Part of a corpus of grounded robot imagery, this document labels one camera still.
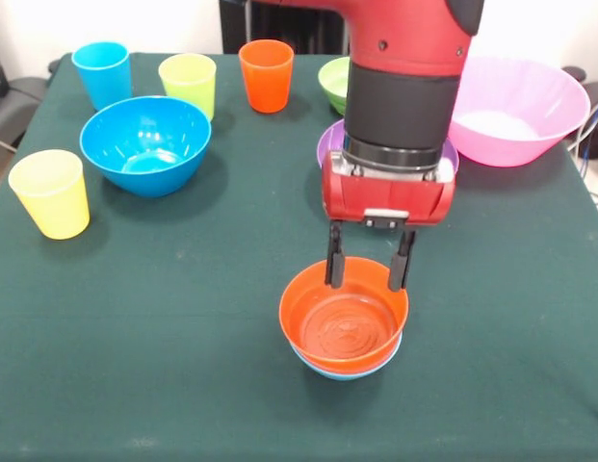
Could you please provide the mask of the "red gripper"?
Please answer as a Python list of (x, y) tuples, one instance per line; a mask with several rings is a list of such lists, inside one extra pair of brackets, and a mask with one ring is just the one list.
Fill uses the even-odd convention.
[[(455, 168), (448, 159), (439, 162), (432, 177), (368, 169), (358, 175), (360, 169), (340, 151), (328, 152), (322, 166), (323, 205), (331, 219), (325, 284), (332, 289), (343, 285), (345, 271), (341, 221), (431, 226), (443, 221), (455, 195)], [(403, 231), (389, 268), (388, 289), (392, 292), (406, 288), (415, 239), (415, 230)]]

